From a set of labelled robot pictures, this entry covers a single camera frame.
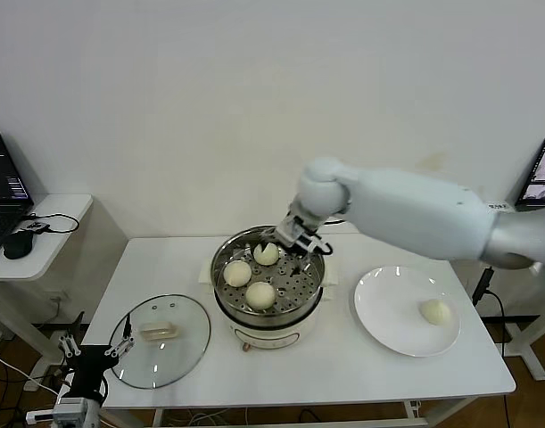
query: laptop screen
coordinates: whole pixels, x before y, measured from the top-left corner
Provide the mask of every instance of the laptop screen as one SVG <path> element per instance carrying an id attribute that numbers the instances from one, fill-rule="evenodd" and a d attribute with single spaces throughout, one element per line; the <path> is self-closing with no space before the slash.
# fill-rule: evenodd
<path id="1" fill-rule="evenodd" d="M 0 203 L 29 201 L 29 194 L 0 136 Z"/>

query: glass lid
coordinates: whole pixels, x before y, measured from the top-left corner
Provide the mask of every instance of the glass lid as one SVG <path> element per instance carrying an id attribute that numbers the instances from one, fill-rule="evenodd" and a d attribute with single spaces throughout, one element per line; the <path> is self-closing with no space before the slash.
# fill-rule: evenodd
<path id="1" fill-rule="evenodd" d="M 201 360 L 211 337 L 211 321 L 199 302 L 181 294 L 153 297 L 129 313 L 135 345 L 112 371 L 141 389 L 173 383 Z M 121 342 L 127 316 L 116 326 L 110 345 Z"/>

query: white plate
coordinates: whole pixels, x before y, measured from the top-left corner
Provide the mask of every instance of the white plate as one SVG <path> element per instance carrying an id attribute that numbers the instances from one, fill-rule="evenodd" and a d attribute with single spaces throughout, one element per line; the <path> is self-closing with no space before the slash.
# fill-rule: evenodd
<path id="1" fill-rule="evenodd" d="M 430 299 L 449 305 L 452 317 L 446 325 L 432 325 L 419 312 Z M 441 354 L 460 334 L 460 316 L 441 284 L 409 267 L 379 267 L 363 276 L 355 289 L 355 309 L 373 337 L 411 357 Z"/>

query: white table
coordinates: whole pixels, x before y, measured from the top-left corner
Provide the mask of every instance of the white table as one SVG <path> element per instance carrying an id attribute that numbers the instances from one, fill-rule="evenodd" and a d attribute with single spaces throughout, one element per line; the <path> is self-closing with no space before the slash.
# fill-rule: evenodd
<path id="1" fill-rule="evenodd" d="M 92 196 L 89 194 L 48 194 L 35 197 L 35 206 L 31 212 L 39 216 L 61 213 L 77 218 L 81 221 L 92 204 Z M 75 223 L 68 218 L 45 218 L 54 230 L 68 230 Z M 10 281 L 34 281 L 42 276 L 54 261 L 56 255 L 71 234 L 42 234 L 35 235 L 32 252 L 22 259 L 10 260 L 3 255 L 0 249 L 0 287 Z M 59 364 L 62 361 L 62 353 L 43 334 L 41 334 L 24 316 L 17 310 L 11 300 L 0 293 L 0 323 L 12 332 L 16 333 L 32 348 L 40 352 L 42 358 L 37 362 L 31 375 L 43 375 L 51 364 Z M 27 383 L 27 391 L 35 390 L 34 383 Z"/>
<path id="2" fill-rule="evenodd" d="M 400 422 L 425 426 L 438 424 L 478 396 L 515 389 L 510 372 L 448 263 L 357 234 L 326 235 L 334 247 L 339 285 L 332 300 L 320 303 L 310 335 L 281 350 L 242 352 L 213 295 L 198 284 L 203 262 L 225 238 L 140 238 L 129 242 L 84 343 L 108 343 L 115 325 L 129 310 L 165 293 L 182 293 L 201 302 L 211 319 L 211 341 L 191 373 L 158 390 L 131 388 L 108 371 L 106 410 L 448 399 L 426 418 Z M 443 284 L 458 304 L 462 331 L 447 353 L 431 358 L 400 355 L 379 344 L 359 323 L 351 303 L 356 283 L 372 268 L 390 264 L 425 271 Z"/>

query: white wall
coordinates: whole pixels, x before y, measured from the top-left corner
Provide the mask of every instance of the white wall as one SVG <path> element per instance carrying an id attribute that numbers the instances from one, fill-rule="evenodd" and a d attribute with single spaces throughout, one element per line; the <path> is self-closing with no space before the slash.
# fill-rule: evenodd
<path id="1" fill-rule="evenodd" d="M 0 0 L 0 129 L 128 237 L 278 221 L 326 154 L 504 198 L 545 136 L 545 1 Z"/>

